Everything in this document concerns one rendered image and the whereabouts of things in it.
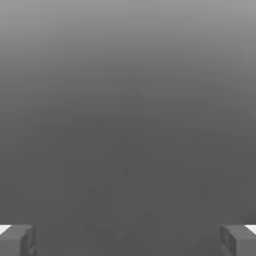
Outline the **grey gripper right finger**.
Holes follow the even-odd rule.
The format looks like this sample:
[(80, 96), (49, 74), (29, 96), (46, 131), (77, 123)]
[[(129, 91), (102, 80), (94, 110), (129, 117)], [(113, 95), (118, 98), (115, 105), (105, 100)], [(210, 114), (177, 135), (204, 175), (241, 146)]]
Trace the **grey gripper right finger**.
[(256, 224), (221, 225), (219, 239), (223, 256), (256, 256)]

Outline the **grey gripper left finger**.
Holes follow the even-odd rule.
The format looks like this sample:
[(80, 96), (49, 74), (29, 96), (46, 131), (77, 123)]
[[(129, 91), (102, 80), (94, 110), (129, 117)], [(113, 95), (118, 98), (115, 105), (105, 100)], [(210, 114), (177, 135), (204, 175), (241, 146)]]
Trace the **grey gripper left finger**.
[(36, 226), (0, 224), (0, 256), (37, 256)]

